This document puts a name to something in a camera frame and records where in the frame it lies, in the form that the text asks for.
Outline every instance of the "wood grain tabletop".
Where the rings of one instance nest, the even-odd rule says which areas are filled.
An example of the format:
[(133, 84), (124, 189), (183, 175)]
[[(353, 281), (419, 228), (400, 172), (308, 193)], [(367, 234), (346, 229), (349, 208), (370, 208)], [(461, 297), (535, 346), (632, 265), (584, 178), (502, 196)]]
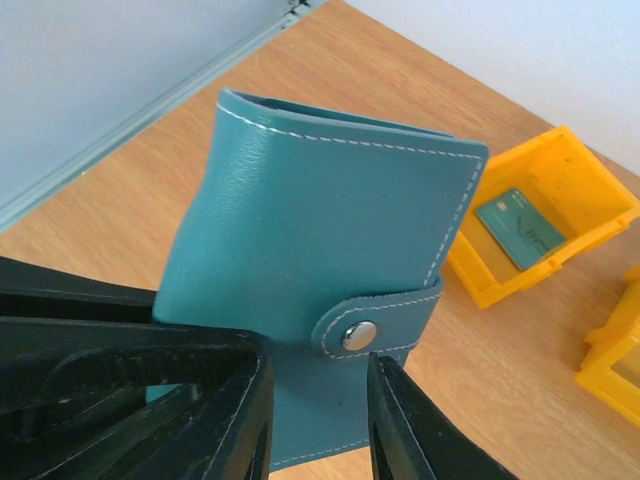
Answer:
[[(202, 178), (222, 87), (451, 132), (498, 154), (550, 128), (386, 27), (334, 0), (124, 145), (0, 235), (0, 255), (156, 289)], [(640, 179), (603, 159), (640, 195)], [(472, 440), (523, 479), (640, 478), (640, 430), (573, 379), (640, 223), (537, 286), (478, 309), (452, 270), (408, 372)], [(368, 479), (361, 449), (274, 480)]]

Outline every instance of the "yellow bin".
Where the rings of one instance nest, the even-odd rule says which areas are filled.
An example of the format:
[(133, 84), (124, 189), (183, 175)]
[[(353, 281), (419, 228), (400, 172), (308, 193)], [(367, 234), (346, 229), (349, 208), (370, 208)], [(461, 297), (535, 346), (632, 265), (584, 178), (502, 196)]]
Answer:
[(625, 280), (629, 286), (607, 324), (585, 338), (591, 350), (576, 381), (640, 427), (640, 267)]
[[(511, 188), (520, 189), (567, 239), (525, 271), (516, 268), (475, 214), (478, 206)], [(638, 216), (640, 201), (568, 128), (558, 127), (491, 159), (448, 261), (486, 308), (626, 230)]]

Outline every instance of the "snap button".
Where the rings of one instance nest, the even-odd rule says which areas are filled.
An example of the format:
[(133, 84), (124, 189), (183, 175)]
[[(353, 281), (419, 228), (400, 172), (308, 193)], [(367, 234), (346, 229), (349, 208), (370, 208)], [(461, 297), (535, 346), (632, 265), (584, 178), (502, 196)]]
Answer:
[(342, 346), (353, 352), (362, 350), (376, 338), (378, 329), (373, 322), (358, 322), (347, 328), (342, 336)]

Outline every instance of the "green card in bin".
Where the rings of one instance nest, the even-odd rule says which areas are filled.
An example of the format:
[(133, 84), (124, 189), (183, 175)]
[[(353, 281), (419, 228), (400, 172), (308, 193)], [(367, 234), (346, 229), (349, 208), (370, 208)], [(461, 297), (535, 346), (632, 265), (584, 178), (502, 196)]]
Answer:
[(476, 215), (520, 270), (567, 240), (517, 188), (476, 208)]

